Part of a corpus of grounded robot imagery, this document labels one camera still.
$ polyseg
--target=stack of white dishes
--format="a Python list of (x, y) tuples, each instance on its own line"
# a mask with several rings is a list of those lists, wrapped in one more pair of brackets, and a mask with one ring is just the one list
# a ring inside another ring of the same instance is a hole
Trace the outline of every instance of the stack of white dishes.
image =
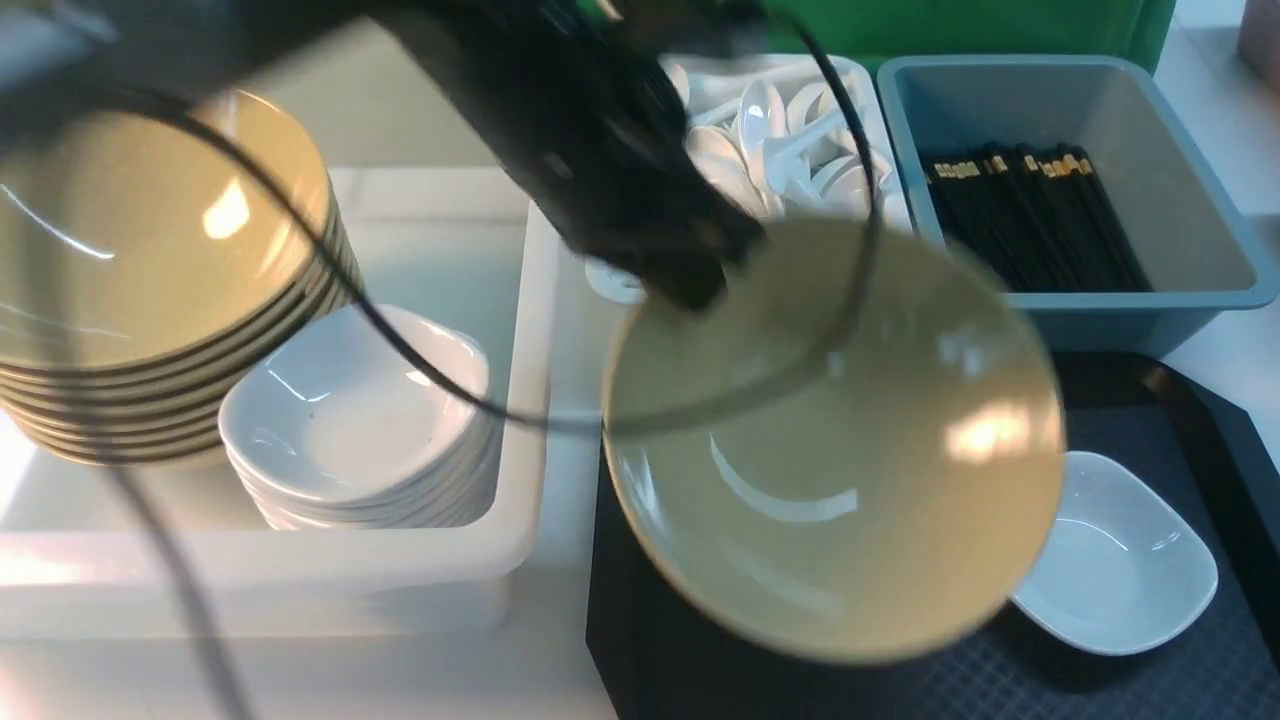
[[(238, 92), (197, 114), (282, 181), (358, 282), (306, 131)], [(56, 455), (147, 465), (216, 448), (227, 391), (348, 301), (251, 178), (166, 126), (106, 113), (0, 164), (0, 398)]]
[[(488, 397), (474, 340), (379, 309), (422, 357)], [(237, 383), (219, 429), (278, 530), (461, 527), (497, 488), (502, 424), (415, 370), (356, 307), (308, 325)]]

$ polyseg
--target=plastic container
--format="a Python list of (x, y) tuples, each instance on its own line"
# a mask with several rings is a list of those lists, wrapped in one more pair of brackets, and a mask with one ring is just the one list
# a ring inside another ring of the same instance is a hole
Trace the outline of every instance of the plastic container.
[[(754, 55), (733, 60), (717, 60), (694, 55), (668, 55), (668, 64), (678, 64), (689, 74), (692, 97), (689, 104), (690, 115), (704, 113), (721, 102), (733, 100), (753, 79), (764, 77), (777, 86), (782, 96), (790, 100), (801, 87), (823, 82), (822, 72), (813, 58), (801, 54), (774, 53)], [(831, 56), (831, 65), (841, 77), (854, 76), (851, 99), (858, 106), (872, 150), (893, 161), (893, 145), (890, 142), (884, 117), (876, 100), (876, 83), (867, 68), (849, 58)], [(891, 178), (883, 187), (884, 217), (890, 222), (908, 222), (908, 200), (900, 186), (900, 178)]]
[[(444, 183), (431, 186), (403, 182), (397, 173), (401, 170), (369, 170), (365, 188), (381, 186), (384, 178), (380, 176), (388, 176), (388, 181), (399, 181), (399, 204), (413, 208), (421, 205), (419, 200), (428, 191), (445, 192), (448, 183), (468, 186), (465, 191), (470, 192), (481, 187), (462, 182), (457, 172), (444, 177)], [(498, 170), (493, 174), (502, 178), (499, 188), (509, 184)], [(483, 188), (492, 199), (494, 188), (490, 184)], [(379, 202), (389, 208), (396, 200), (392, 195), (380, 192)], [(397, 284), (389, 282), (385, 272), (369, 273), (366, 277), (384, 281), (380, 287), (371, 282), (375, 297), (452, 323), (466, 309), (439, 304), (433, 307), (424, 291), (415, 290), (416, 284), (453, 282), (430, 279), (431, 272), (440, 273), (442, 266), (452, 272), (462, 265), (466, 274), (456, 282), (465, 283), (493, 283), (506, 275), (486, 264), (494, 251), (485, 251), (483, 246), (490, 243), (476, 242), (481, 247), (472, 249), (465, 233), (460, 233), (457, 249), (449, 255), (428, 254), (425, 247), (439, 247), (439, 243), (413, 234), (431, 229), (430, 219), (424, 223), (410, 224), (407, 232), (396, 233), (374, 232), (381, 225), (357, 222), (348, 222), (348, 228), (353, 231), (362, 265), (394, 266), (406, 278)], [(357, 231), (357, 225), (364, 232)], [(471, 232), (479, 236), (480, 228)], [(512, 238), (509, 242), (520, 241)], [(544, 414), (549, 402), (552, 323), (561, 252), (554, 233), (526, 233), (509, 383), (503, 383), (506, 392), (495, 395), (524, 413)], [(462, 292), (458, 295), (467, 297)], [(466, 323), (454, 327), (472, 329)], [(513, 602), (513, 570), (529, 557), (538, 536), (547, 434), (513, 424), (500, 432), (497, 495), (489, 510), (466, 527), (271, 532), (265, 527), (206, 529), (179, 525), (179, 542), (218, 614), (220, 630), (232, 637), (362, 637), (480, 632), (502, 623)], [(3, 443), (0, 450), (5, 450)], [(0, 456), (0, 460), (9, 457)], [(59, 471), (49, 473), (38, 468), (45, 461), (40, 455), (31, 457), (31, 473), (44, 475), (32, 475), (29, 482), (49, 480), (68, 493), (79, 486), (101, 484), (95, 469), (55, 462)], [(230, 469), (214, 468), (198, 477), (156, 473), (156, 477), (143, 478), (140, 474), (138, 479), (147, 482), (150, 491), (177, 491), (175, 486), (197, 484), (211, 492), (216, 483), (238, 484), (233, 474), (220, 477), (219, 471), (227, 475)], [(195, 497), (187, 493), (183, 500)], [(84, 497), (84, 501), (96, 502), (97, 496)], [(114, 498), (102, 500), (106, 501), (114, 502)], [(172, 638), (187, 634), (182, 614), (173, 602), (173, 580), (156, 562), (154, 548), (141, 532), (102, 528), (0, 532), (0, 638)]]
[(1276, 270), (1181, 122), (1137, 65), (1111, 58), (902, 58), (879, 95), (916, 232), (943, 243), (920, 152), (984, 142), (1084, 147), (1151, 278), (1149, 293), (1018, 293), (1059, 351), (1161, 357), (1224, 310), (1276, 297)]

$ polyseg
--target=white plastic bin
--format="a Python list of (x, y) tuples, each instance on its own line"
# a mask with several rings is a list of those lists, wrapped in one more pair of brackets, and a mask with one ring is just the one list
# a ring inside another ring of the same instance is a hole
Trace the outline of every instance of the white plastic bin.
[[(525, 242), (506, 400), (541, 414), (548, 405), (559, 247), (547, 233), (526, 233)], [(457, 252), (468, 252), (465, 242)], [(415, 268), (408, 255), (406, 272), (430, 270)], [(479, 259), (468, 263), (476, 273), (485, 272)], [(371, 290), (380, 296), (378, 287)], [(497, 497), (480, 520), (465, 528), (298, 533), (188, 528), (179, 539), (227, 635), (480, 630), (500, 623), (511, 607), (512, 570), (529, 556), (538, 530), (545, 457), (543, 433), (507, 425)], [(142, 533), (0, 533), (0, 638), (186, 632), (170, 579)]]

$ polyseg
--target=chopsticks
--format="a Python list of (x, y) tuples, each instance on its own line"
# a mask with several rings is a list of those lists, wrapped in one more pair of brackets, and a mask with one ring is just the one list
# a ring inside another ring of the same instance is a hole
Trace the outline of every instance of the chopsticks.
[(987, 143), (922, 160), (943, 233), (1012, 292), (1151, 292), (1083, 149)]

